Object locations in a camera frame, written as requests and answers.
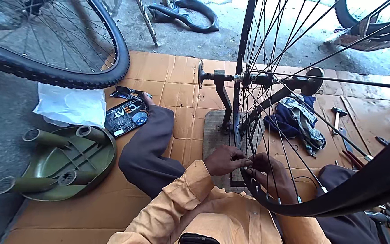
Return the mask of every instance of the person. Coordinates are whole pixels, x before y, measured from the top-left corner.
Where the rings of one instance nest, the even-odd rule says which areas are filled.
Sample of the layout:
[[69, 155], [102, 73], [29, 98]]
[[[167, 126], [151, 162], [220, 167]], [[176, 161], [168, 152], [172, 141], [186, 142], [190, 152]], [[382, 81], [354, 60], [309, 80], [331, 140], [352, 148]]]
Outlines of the person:
[[[271, 167], [281, 203], [297, 204], [283, 164], [266, 153], [245, 158], [236, 147], [223, 145], [187, 169], [163, 157], [174, 126], [173, 111], [156, 106], [146, 94], [144, 99], [149, 106], [148, 121], [123, 148], [119, 167], [152, 201], [124, 232], [113, 234], [109, 244], [379, 243], [375, 224], [363, 212], [318, 219], [277, 214], [275, 223], [274, 214], [244, 192], [226, 193], [213, 185], [213, 175], [252, 166], [248, 172], [277, 198], [273, 179], [267, 179], [272, 174], [262, 174]], [[320, 171], [319, 180], [330, 190], [353, 173], [328, 165]]]

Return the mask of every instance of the white plastic bag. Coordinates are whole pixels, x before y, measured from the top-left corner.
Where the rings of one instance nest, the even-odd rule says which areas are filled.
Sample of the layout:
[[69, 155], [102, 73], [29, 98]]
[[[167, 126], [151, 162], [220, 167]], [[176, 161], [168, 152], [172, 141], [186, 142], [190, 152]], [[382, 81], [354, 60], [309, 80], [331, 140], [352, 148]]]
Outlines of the white plastic bag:
[[105, 93], [39, 83], [39, 104], [34, 113], [57, 126], [94, 125], [105, 128]]

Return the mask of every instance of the inner tube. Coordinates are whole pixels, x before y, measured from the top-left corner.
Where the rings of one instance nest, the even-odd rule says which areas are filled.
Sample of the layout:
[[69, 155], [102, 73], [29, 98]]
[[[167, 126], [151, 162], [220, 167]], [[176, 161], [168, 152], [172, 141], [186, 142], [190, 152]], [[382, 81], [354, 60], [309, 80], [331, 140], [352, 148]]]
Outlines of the inner tube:
[[[211, 22], [211, 25], [195, 25], [188, 14], [179, 14], [180, 8], [192, 9], [193, 11], [201, 13], [206, 16], [206, 18]], [[194, 32], [205, 34], [219, 31], [219, 19], [216, 13], [214, 13], [207, 5], [197, 0], [178, 0], [174, 2], [172, 8], [158, 4], [150, 4], [148, 9], [153, 15], [154, 21], [158, 23], [172, 23], [174, 19], [178, 19]]]

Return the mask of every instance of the cardboard sheet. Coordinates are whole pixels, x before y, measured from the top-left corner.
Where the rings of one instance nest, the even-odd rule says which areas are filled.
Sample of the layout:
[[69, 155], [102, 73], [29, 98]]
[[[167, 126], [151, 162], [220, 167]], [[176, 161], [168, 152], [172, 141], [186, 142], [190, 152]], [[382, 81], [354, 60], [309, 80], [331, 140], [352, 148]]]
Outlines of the cardboard sheet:
[[[188, 167], [195, 159], [202, 159], [202, 138], [204, 118], [208, 111], [223, 109], [213, 83], [206, 81], [203, 89], [197, 86], [198, 60], [190, 57], [179, 57], [157, 53], [130, 53], [130, 70], [119, 85], [150, 93], [156, 104], [167, 107], [175, 113], [174, 132], [164, 156], [179, 160]], [[205, 60], [205, 72], [224, 69], [226, 74], [234, 75], [236, 63], [217, 60]], [[299, 68], [279, 67], [281, 73], [293, 73]], [[365, 79], [379, 82], [390, 82], [386, 76], [357, 77], [356, 74], [325, 70], [325, 76], [346, 79]], [[226, 83], [230, 96], [233, 94], [233, 82]], [[335, 105], [345, 108], [340, 96], [347, 96], [351, 117], [343, 117], [341, 125], [346, 128], [351, 139], [361, 148], [369, 150], [374, 156], [381, 149], [374, 136], [390, 139], [390, 89], [368, 88], [341, 82], [325, 81], [323, 94], [317, 94], [316, 110], [333, 123], [330, 108]], [[114, 88], [105, 90], [107, 108], [119, 103], [121, 99], [109, 97]], [[354, 127], [352, 119], [359, 125]], [[291, 140], [299, 147], [298, 151], [317, 174], [326, 164], [338, 160], [340, 165], [351, 167], [339, 153], [344, 145], [339, 137], [332, 137], [330, 129], [319, 121], [316, 127], [325, 135], [327, 147], [317, 153], [317, 159], [307, 155], [300, 142]], [[124, 145], [136, 131], [129, 132], [117, 139], [118, 155]], [[266, 147], [262, 143], [257, 151]], [[286, 164], [280, 140], [270, 136], [270, 150], [275, 158]], [[311, 176], [295, 153], [286, 145], [286, 153], [293, 171], [293, 176]], [[308, 179], [297, 180], [299, 191], [304, 201], [315, 193], [315, 188]], [[24, 213], [13, 226], [6, 244], [42, 243], [106, 243], [117, 231], [124, 230], [133, 218], [144, 208], [150, 199], [135, 186], [127, 182], [115, 164], [105, 180], [87, 195], [62, 202], [29, 201]]]

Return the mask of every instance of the hammer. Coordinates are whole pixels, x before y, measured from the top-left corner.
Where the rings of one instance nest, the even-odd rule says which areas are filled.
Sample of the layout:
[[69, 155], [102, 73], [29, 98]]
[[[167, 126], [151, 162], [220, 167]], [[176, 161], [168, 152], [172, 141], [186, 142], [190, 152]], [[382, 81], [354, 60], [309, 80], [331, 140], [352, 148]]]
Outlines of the hammer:
[[[339, 117], [343, 117], [343, 116], [346, 116], [348, 115], [348, 113], [344, 110], [342, 110], [341, 108], [337, 108], [337, 107], [333, 107], [332, 109], [332, 112], [335, 113], [335, 129], [338, 130], [338, 125], [339, 125]], [[335, 131], [332, 131], [332, 135], [336, 136], [338, 135], [337, 132]]]

